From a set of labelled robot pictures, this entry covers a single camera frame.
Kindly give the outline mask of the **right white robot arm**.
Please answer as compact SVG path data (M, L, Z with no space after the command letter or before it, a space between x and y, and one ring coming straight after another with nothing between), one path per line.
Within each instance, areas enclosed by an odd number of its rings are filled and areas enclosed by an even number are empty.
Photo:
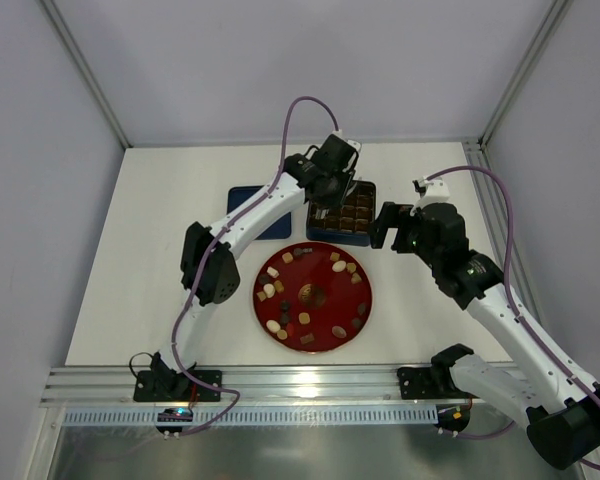
M432 359L441 383L504 413L556 469L564 470L600 447L600 382L506 288L494 261L471 249L456 207L434 203L419 209L386 202L370 227L372 248L383 247L390 229L396 231L392 251L414 254L427 265L439 290L486 328L524 375L517 380L457 344Z

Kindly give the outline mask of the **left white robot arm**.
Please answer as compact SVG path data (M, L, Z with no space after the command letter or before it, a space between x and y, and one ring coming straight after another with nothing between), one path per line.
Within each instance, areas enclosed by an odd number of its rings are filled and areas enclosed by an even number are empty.
M136 402L181 402L193 385L215 391L193 376L199 344L217 307L239 288L237 261L246 248L284 215L311 201L323 208L343 204L352 190L361 144L339 131L321 146L281 160L274 177L249 200L209 226L191 224L185 233L180 269L188 296L168 343L150 355L136 374Z

